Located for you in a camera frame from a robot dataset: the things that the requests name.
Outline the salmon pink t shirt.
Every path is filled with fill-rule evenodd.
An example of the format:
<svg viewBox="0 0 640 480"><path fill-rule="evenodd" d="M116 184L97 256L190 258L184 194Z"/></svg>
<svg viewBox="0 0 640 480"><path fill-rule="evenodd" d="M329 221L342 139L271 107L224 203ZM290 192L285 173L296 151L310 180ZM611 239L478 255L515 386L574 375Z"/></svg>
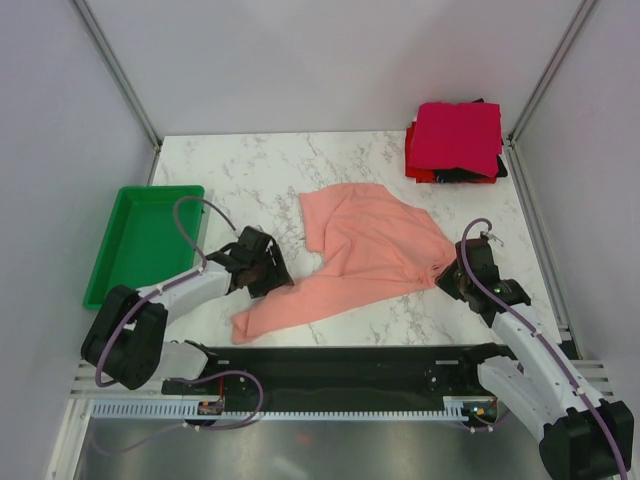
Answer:
<svg viewBox="0 0 640 480"><path fill-rule="evenodd" d="M306 248L322 267L232 318L236 345L434 287L454 244L423 209L384 186L346 183L299 196Z"/></svg>

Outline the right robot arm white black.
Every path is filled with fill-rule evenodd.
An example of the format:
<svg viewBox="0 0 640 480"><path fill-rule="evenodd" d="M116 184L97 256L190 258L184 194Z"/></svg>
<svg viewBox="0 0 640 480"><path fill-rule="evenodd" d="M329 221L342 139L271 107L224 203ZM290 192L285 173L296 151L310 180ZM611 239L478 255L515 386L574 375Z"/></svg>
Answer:
<svg viewBox="0 0 640 480"><path fill-rule="evenodd" d="M508 347L466 350L458 381L467 392L496 396L538 443L553 479L626 477L633 454L634 417L609 401L547 335L531 299L515 280L503 280L486 237L459 242L437 286L466 303Z"/></svg>

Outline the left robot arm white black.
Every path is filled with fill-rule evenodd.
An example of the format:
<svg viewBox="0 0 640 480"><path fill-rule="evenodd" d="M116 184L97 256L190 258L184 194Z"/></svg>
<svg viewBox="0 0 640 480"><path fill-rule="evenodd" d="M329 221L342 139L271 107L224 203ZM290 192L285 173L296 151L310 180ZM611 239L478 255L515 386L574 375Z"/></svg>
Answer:
<svg viewBox="0 0 640 480"><path fill-rule="evenodd" d="M109 291L81 347L81 358L95 368L99 388L142 387L167 356L167 326L199 306L245 289L253 299L291 286L274 237L247 226L238 239L168 280Z"/></svg>

